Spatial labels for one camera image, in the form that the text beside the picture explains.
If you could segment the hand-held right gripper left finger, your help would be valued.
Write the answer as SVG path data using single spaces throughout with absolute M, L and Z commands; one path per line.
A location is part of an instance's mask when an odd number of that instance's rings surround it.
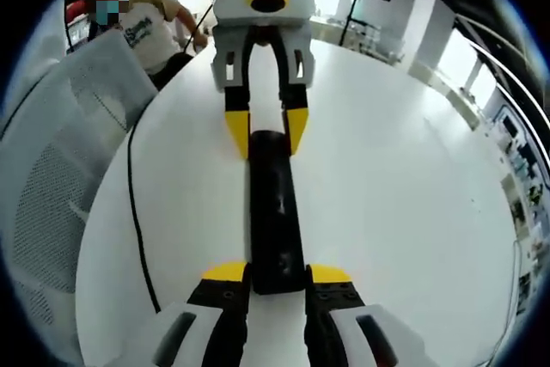
M 137 336 L 138 366 L 238 366 L 248 338 L 251 264 L 205 271 L 185 302 L 160 306 L 145 275 L 155 316 Z

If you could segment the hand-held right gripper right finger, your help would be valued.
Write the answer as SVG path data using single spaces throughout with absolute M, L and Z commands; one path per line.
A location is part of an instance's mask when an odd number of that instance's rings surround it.
M 425 366 L 425 344 L 380 304 L 365 304 L 351 276 L 306 269 L 304 342 L 312 366 Z

